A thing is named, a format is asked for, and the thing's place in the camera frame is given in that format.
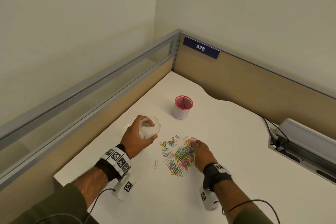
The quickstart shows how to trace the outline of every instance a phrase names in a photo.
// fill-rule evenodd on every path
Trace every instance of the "green sleeve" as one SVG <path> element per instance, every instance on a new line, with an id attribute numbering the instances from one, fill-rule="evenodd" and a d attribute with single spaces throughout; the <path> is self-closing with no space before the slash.
<path id="1" fill-rule="evenodd" d="M 79 189 L 72 183 L 65 185 L 63 188 L 61 188 L 61 190 L 55 192 L 46 199 L 34 205 L 31 209 L 25 211 L 17 219 L 12 221 L 11 224 L 34 224 L 42 218 L 57 213 L 72 214 L 79 218 L 82 222 L 84 222 L 88 216 L 85 198 Z M 49 218 L 42 223 L 78 224 L 78 221 L 70 216 L 56 216 Z"/>
<path id="2" fill-rule="evenodd" d="M 245 209 L 234 219 L 233 224 L 273 224 L 260 209 Z"/>

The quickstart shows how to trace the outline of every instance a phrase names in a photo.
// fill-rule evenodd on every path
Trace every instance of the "blue sign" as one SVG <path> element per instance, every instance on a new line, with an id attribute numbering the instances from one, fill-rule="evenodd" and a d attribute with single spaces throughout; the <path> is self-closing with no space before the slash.
<path id="1" fill-rule="evenodd" d="M 212 48 L 187 36 L 184 37 L 183 44 L 214 59 L 217 59 L 221 52 L 221 50 Z"/>

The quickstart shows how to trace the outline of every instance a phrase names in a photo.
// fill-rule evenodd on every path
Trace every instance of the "transparent plastic container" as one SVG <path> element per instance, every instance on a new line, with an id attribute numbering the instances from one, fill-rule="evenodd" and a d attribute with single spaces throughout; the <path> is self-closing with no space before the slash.
<path id="1" fill-rule="evenodd" d="M 142 139 L 147 139 L 160 132 L 161 124 L 155 116 L 150 116 L 140 122 L 139 134 Z"/>

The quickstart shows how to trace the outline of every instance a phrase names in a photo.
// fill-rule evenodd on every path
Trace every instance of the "desk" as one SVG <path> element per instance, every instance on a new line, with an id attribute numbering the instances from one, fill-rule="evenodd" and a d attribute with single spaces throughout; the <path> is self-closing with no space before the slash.
<path id="1" fill-rule="evenodd" d="M 174 99 L 187 95 L 194 107 L 187 119 L 172 116 Z M 210 97 L 197 84 L 170 72 L 130 110 L 155 115 L 161 130 L 154 143 L 132 160 L 130 173 L 137 184 L 119 202 L 109 191 L 98 199 L 92 216 L 100 224 L 126 223 L 227 223 L 221 209 L 207 212 L 199 197 L 203 175 L 194 165 L 185 177 L 170 174 L 159 142 L 196 136 L 208 144 L 216 159 L 251 199 L 273 205 L 281 223 L 336 223 L 336 186 L 270 150 L 264 121 L 256 114 L 228 101 Z M 120 142 L 118 133 L 128 111 L 66 164 L 54 178 L 65 185 L 92 167 L 109 147 Z M 155 160 L 159 160 L 154 169 Z M 108 184 L 113 188 L 116 181 Z M 268 205 L 257 205 L 276 223 Z"/>

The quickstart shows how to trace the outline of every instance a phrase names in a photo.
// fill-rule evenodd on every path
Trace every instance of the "person's left hand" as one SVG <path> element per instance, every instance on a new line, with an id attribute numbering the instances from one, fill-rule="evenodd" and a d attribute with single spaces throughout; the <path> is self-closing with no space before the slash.
<path id="1" fill-rule="evenodd" d="M 126 152 L 130 159 L 134 158 L 143 149 L 151 145 L 152 142 L 158 137 L 157 134 L 147 139 L 142 139 L 140 137 L 140 122 L 146 118 L 146 116 L 138 115 L 137 118 L 133 121 L 133 124 L 127 128 L 123 138 L 120 141 L 120 143 L 125 146 Z M 148 124 L 151 127 L 155 126 L 152 120 L 148 120 Z"/>

